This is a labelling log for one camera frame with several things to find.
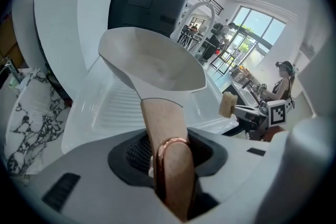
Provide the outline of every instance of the marble countertop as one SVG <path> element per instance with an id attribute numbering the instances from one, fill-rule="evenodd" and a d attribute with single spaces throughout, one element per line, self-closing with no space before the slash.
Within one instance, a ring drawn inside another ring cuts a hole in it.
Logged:
<path id="1" fill-rule="evenodd" d="M 37 174 L 62 156 L 61 137 L 70 108 L 41 69 L 26 72 L 8 121 L 2 160 L 10 174 Z"/>

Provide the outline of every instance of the woman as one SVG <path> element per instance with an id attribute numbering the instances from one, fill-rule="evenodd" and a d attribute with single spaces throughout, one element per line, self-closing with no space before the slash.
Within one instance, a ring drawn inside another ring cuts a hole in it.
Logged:
<path id="1" fill-rule="evenodd" d="M 279 75 L 282 78 L 273 88 L 272 92 L 265 90 L 262 94 L 266 97 L 266 102 L 275 100 L 287 100 L 295 79 L 295 71 L 289 61 L 284 61 L 277 65 Z"/>

